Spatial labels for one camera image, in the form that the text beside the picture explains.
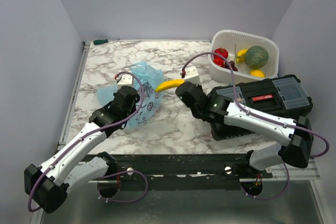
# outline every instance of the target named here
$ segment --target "toolbox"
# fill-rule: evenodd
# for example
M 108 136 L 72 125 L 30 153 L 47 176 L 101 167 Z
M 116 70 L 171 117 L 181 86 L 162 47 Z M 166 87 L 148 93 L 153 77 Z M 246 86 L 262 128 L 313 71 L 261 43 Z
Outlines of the toolbox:
M 313 104 L 311 98 L 293 74 L 261 81 L 236 85 L 238 99 L 244 105 L 271 115 L 297 119 L 307 115 Z M 216 92 L 234 99 L 233 86 L 215 87 Z M 237 136 L 252 134 L 252 131 L 225 124 L 211 123 L 212 137 L 219 141 Z

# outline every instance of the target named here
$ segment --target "white bin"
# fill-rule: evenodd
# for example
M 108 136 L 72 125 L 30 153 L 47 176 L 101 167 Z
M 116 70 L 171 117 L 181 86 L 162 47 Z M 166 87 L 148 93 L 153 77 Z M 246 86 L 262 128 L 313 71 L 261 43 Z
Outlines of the white bin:
M 236 52 L 242 49 L 248 49 L 252 46 L 262 46 L 268 52 L 268 61 L 265 66 L 260 68 L 265 74 L 265 78 L 275 78 L 278 75 L 279 66 L 279 48 L 270 39 L 256 36 L 253 34 L 246 34 L 240 31 L 222 30 L 216 33 L 211 43 L 211 52 L 214 52 L 217 48 L 225 48 L 229 56 L 228 61 L 235 58 L 235 44 Z M 232 83 L 231 73 L 229 69 L 221 68 L 213 63 L 213 56 L 209 55 L 209 74 L 212 79 L 222 83 Z M 235 63 L 238 72 L 235 72 L 236 84 L 241 82 L 252 82 L 256 80 L 262 80 L 265 78 L 259 78 L 251 76 L 249 73 L 251 69 L 243 63 Z

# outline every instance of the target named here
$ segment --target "white marble pattern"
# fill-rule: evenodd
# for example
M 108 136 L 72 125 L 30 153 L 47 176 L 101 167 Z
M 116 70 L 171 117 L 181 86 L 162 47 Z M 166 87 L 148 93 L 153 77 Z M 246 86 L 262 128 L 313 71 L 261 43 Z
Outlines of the white marble pattern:
M 92 112 L 101 107 L 96 91 L 113 85 L 116 73 L 130 70 L 136 62 L 146 61 L 161 69 L 165 79 L 179 78 L 186 60 L 209 48 L 208 41 L 111 41 L 99 46 L 91 44 L 67 141 L 74 138 Z M 197 68 L 206 93 L 215 86 L 223 86 L 210 78 L 207 65 L 197 65 Z M 245 153 L 272 143 L 256 134 L 219 142 L 213 140 L 210 125 L 193 118 L 174 90 L 169 90 L 165 92 L 155 116 L 145 125 L 131 132 L 116 131 L 90 154 L 102 151 L 111 154 Z

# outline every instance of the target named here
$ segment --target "blue plastic bag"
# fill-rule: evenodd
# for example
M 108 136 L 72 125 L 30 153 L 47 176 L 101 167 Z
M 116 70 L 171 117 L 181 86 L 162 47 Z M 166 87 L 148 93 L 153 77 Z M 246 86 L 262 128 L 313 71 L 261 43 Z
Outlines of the blue plastic bag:
M 156 87 L 164 81 L 163 72 L 149 66 L 146 62 L 135 63 L 131 67 L 131 72 L 135 74 L 141 81 L 144 88 L 144 101 L 140 111 L 132 117 L 126 125 L 126 129 L 133 129 L 140 124 L 148 121 L 160 107 L 163 94 L 156 93 Z M 140 85 L 134 80 L 134 88 L 140 94 Z M 117 85 L 107 86 L 97 90 L 97 99 L 104 106 L 114 98 L 114 93 L 117 91 Z

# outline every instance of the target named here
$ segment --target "white wall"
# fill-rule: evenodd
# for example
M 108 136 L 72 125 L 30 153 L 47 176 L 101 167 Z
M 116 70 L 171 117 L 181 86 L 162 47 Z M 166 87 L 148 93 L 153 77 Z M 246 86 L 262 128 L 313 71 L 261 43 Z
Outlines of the white wall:
M 271 37 L 292 0 L 62 0 L 84 40 L 209 39 L 222 29 Z
M 330 141 L 330 152 L 316 161 L 336 220 L 336 0 L 294 0 L 273 40 L 280 49 L 280 74 L 301 79 L 314 104 L 312 127 Z M 316 138 L 314 152 L 323 148 Z
M 0 6 L 0 223 L 29 223 L 23 172 L 56 149 L 82 43 L 60 0 Z

